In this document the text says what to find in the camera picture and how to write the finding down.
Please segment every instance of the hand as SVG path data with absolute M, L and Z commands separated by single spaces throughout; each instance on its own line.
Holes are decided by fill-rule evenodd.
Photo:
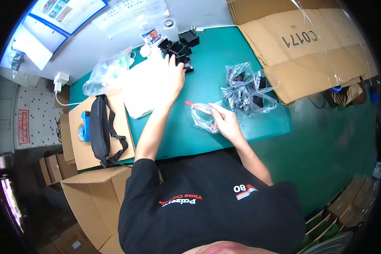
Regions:
M 208 103 L 208 105 L 213 108 L 212 115 L 220 133 L 237 148 L 245 139 L 237 122 L 236 114 L 213 103 Z
M 169 105 L 172 105 L 176 101 L 184 87 L 185 71 L 186 69 L 184 69 L 183 63 L 179 63 L 178 66 L 176 66 L 174 54 L 171 56 L 171 60 L 169 60 L 169 55 L 165 56 L 162 65 L 161 84 L 163 91 L 161 91 L 162 98 L 160 101 L 169 103 Z

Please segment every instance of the black t-shirt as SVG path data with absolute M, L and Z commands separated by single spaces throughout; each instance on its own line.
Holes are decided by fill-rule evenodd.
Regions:
M 169 167 L 160 184 L 155 162 L 134 163 L 119 218 L 125 253 L 178 254 L 223 240 L 291 253 L 303 239 L 292 182 L 268 186 L 225 152 Z

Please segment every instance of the workbench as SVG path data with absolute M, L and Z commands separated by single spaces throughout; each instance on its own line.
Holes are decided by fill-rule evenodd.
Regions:
M 221 134 L 212 134 L 194 127 L 191 107 L 184 102 L 188 100 L 193 103 L 208 103 L 223 99 L 220 87 L 225 86 L 225 65 L 251 62 L 253 71 L 261 69 L 257 57 L 237 27 L 208 28 L 204 33 L 197 35 L 200 37 L 200 44 L 192 48 L 193 53 L 190 55 L 195 71 L 185 74 L 184 87 L 169 114 L 156 159 L 196 155 L 231 147 L 232 144 Z M 138 51 L 132 66 L 145 60 Z M 82 102 L 87 98 L 82 92 L 82 86 L 90 74 L 91 72 L 71 86 L 70 103 Z M 274 92 L 267 94 L 277 99 Z M 136 146 L 149 116 L 139 119 L 128 116 Z M 280 102 L 277 108 L 269 113 L 239 119 L 239 125 L 248 142 L 282 135 L 292 129 L 289 109 Z

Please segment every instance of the red sign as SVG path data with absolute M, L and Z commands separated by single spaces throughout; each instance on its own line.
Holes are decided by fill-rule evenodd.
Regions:
M 29 110 L 19 109 L 18 110 L 18 143 L 27 144 L 30 142 L 30 123 L 28 116 L 30 114 Z

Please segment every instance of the metal cap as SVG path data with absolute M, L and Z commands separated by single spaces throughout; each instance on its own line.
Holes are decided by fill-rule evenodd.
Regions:
M 174 24 L 174 22 L 173 22 L 173 20 L 171 20 L 171 19 L 168 19 L 168 20 L 166 20 L 166 21 L 164 22 L 164 26 L 165 26 L 165 27 L 171 27 L 171 26 L 173 26 L 173 24 Z

